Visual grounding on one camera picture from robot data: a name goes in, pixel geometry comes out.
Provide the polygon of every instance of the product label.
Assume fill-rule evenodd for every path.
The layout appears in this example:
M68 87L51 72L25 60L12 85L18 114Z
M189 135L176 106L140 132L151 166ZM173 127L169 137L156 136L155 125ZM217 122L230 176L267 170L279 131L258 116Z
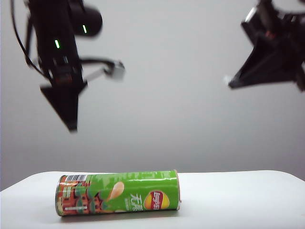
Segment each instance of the product label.
M176 171L63 176L56 194L59 215L177 209Z

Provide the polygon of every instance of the can lid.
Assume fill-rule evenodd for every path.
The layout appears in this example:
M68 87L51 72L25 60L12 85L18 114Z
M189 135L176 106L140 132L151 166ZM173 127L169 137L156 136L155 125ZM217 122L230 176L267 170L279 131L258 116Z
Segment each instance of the can lid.
M66 175L63 175L63 176L61 176L61 177L59 178L59 181L58 181L57 187L56 187L56 193L55 193L55 209L56 209L57 215L59 215L59 216L63 216L63 215L60 214L60 212L59 212L59 210L58 210L58 201L59 201L59 200L57 199L57 196L58 196L58 191L59 191L59 187L60 187L61 180L62 180L62 178L63 178L64 176L66 176Z
M180 203L181 203L181 196L180 196L180 183L179 183L179 176L177 169L174 169L176 176L177 176L177 185L178 185L178 207L177 210L180 209Z

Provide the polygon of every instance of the white table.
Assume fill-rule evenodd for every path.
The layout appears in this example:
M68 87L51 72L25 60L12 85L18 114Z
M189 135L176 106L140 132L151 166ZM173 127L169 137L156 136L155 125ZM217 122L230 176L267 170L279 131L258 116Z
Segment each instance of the white table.
M179 173L178 211L59 217L64 174L75 173L39 173L2 191L1 229L305 229L305 182L288 173Z

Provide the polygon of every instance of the green indicator light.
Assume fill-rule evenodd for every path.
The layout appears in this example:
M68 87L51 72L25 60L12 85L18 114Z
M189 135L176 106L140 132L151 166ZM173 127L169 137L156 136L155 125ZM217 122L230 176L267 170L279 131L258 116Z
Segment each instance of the green indicator light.
M82 25L83 29L84 29L84 32L87 33L87 29L86 29L86 26L85 25Z
M55 40L55 44L56 44L56 47L59 49L59 48L60 48L60 45L59 45L58 40Z

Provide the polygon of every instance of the gray wall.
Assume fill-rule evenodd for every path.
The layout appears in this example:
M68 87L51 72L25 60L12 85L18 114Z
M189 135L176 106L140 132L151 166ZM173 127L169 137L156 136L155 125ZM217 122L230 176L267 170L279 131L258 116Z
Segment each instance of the gray wall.
M89 84L71 135L40 93L46 81L26 66L2 1L2 189L52 170L274 169L305 179L305 95L292 83L231 91L223 82L252 50L239 24L255 2L87 0L104 28L78 39L79 54L121 59L127 74ZM16 5L24 37L27 11Z

